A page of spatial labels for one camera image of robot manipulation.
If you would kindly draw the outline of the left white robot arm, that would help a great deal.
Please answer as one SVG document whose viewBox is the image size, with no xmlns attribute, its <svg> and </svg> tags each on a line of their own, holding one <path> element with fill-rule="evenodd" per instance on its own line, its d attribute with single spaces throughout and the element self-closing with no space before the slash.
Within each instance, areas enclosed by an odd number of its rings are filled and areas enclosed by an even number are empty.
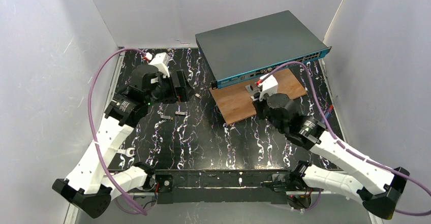
<svg viewBox="0 0 431 224">
<path fill-rule="evenodd" d="M 119 196 L 132 203 L 130 190 L 156 186 L 154 168 L 138 162 L 113 175 L 108 166 L 150 106 L 187 102 L 193 95 L 183 70 L 169 72 L 165 65 L 139 65 L 129 83 L 111 99 L 77 166 L 65 178 L 55 180 L 53 190 L 92 218 L 101 216 Z"/>
</svg>

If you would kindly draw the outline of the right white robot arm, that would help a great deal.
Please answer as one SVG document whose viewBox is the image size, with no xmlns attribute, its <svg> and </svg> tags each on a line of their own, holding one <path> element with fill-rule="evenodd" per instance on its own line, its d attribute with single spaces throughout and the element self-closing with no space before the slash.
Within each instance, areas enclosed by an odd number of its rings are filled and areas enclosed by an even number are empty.
<svg viewBox="0 0 431 224">
<path fill-rule="evenodd" d="M 404 191 L 406 180 L 400 173 L 410 173 L 401 167 L 384 170 L 366 162 L 363 155 L 311 116 L 299 112 L 286 94 L 255 93 L 252 104 L 259 119 L 266 119 L 288 141 L 322 156 L 345 171 L 340 174 L 300 161 L 289 175 L 297 187 L 320 188 L 345 196 L 361 204 L 368 212 L 390 220 Z"/>
</svg>

